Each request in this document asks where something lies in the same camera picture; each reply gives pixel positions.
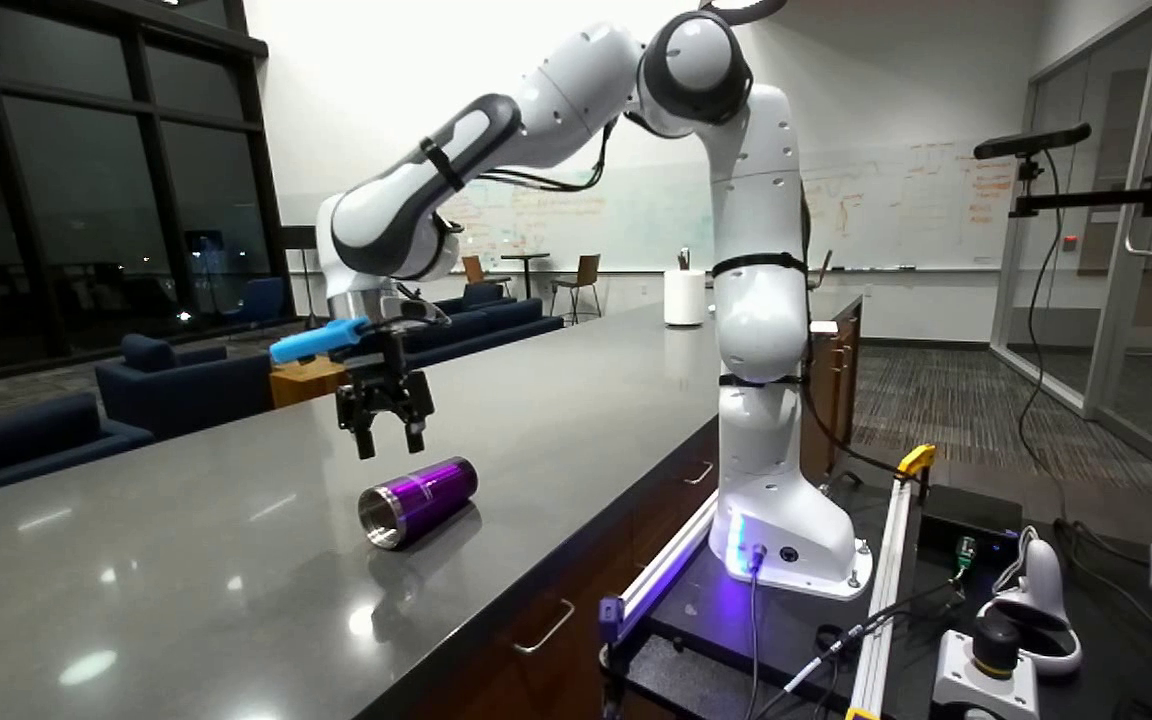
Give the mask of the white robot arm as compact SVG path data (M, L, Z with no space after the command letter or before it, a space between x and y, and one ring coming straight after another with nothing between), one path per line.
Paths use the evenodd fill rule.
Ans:
M387 296L453 250L438 206L474 179L518 185L633 120L698 139L713 257L676 273L713 296L718 350L718 494L707 551L727 576L850 598L877 570L850 517L799 473L808 361L808 202L788 92L750 76L739 32L784 0L713 0L650 35L591 22L518 85L467 101L385 172L315 206L328 296L380 322Z

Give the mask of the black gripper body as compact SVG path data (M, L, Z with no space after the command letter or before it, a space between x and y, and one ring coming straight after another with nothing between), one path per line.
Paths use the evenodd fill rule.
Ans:
M342 384L335 387L335 414L365 424L377 412L390 412L402 424L433 414L433 391L422 372L402 355L402 342L387 332L365 337L339 350Z

